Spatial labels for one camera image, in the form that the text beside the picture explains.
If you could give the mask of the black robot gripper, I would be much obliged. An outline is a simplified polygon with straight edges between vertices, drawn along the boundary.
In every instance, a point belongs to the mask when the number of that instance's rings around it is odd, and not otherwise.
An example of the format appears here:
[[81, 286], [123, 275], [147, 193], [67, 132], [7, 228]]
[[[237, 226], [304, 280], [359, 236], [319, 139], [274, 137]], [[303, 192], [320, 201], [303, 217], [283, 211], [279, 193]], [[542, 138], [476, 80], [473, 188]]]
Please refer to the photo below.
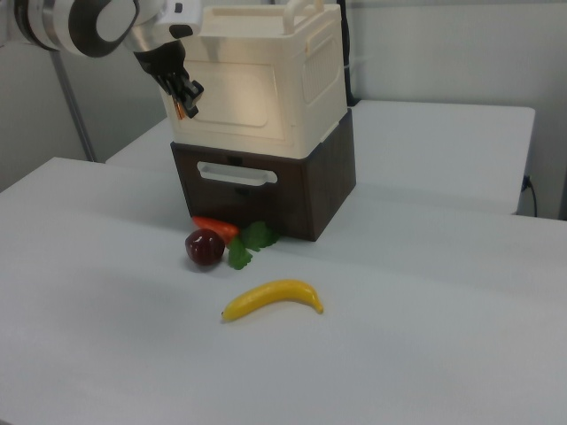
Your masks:
[[[203, 86], [187, 74], [183, 62], [185, 49], [180, 41], [168, 42], [157, 49], [135, 52], [142, 69], [149, 74], [171, 98], [178, 120], [198, 114], [197, 101], [204, 93]], [[167, 82], [175, 81], [175, 93]]]

